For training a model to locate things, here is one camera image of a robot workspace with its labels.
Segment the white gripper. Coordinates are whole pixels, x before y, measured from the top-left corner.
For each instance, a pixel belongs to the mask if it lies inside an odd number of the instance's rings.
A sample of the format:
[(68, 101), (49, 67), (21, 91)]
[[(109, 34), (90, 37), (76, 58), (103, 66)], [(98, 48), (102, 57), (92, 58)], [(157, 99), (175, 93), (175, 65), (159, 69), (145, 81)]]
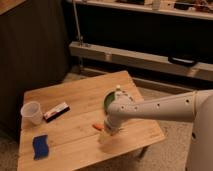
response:
[(123, 120), (113, 116), (107, 116), (104, 120), (104, 129), (107, 132), (101, 132), (98, 138), (100, 144), (105, 143), (110, 135), (114, 135), (119, 132)]

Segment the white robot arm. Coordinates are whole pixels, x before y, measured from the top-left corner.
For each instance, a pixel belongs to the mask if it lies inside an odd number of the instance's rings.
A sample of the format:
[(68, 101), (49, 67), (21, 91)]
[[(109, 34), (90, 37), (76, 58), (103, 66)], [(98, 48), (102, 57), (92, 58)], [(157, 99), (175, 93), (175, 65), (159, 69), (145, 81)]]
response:
[(185, 171), (213, 171), (213, 89), (136, 102), (117, 88), (104, 99), (104, 129), (116, 134), (129, 119), (192, 122)]

